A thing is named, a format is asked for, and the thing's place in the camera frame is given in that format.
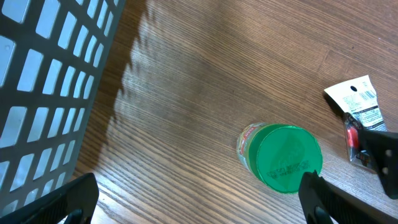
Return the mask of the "black red snack packet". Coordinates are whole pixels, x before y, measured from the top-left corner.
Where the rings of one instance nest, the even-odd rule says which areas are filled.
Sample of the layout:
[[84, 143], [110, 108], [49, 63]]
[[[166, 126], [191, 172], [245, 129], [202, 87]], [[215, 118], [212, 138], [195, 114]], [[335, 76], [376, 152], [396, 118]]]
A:
[[377, 102], [377, 93], [368, 75], [324, 89], [343, 113], [346, 148], [349, 161], [372, 169], [370, 155], [359, 145], [358, 131], [387, 131]]

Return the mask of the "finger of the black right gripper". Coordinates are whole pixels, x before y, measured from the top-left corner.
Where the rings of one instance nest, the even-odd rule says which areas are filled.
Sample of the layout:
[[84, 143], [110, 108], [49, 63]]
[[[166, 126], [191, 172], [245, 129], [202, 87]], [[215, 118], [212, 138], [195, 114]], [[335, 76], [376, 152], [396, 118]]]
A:
[[371, 158], [385, 194], [397, 200], [397, 133], [359, 130], [359, 145]]

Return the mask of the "grey plastic basket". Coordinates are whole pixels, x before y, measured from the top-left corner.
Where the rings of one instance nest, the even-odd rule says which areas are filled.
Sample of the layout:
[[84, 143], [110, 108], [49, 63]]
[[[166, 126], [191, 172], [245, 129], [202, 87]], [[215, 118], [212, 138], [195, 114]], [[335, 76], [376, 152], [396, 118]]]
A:
[[1, 0], [1, 215], [66, 184], [124, 0]]

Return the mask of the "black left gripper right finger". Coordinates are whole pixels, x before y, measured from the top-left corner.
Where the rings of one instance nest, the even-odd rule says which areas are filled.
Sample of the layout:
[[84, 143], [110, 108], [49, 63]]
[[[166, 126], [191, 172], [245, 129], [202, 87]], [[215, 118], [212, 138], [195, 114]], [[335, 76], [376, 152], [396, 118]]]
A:
[[317, 172], [305, 172], [298, 196], [307, 223], [397, 223], [397, 219], [328, 183]]

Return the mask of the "green lid jar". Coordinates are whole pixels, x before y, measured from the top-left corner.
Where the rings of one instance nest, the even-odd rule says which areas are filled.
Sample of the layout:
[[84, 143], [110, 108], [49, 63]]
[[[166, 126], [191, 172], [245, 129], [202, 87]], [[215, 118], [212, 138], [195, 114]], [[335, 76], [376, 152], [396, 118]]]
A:
[[239, 135], [236, 152], [250, 173], [282, 194], [297, 193], [304, 173], [319, 174], [323, 167], [317, 139], [289, 124], [250, 124]]

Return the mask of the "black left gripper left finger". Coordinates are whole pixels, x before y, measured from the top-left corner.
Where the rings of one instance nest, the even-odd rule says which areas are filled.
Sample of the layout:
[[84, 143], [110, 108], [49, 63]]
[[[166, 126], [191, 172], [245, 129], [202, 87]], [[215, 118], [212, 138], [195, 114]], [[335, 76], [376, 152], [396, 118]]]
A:
[[99, 197], [93, 173], [87, 173], [1, 218], [1, 223], [90, 223]]

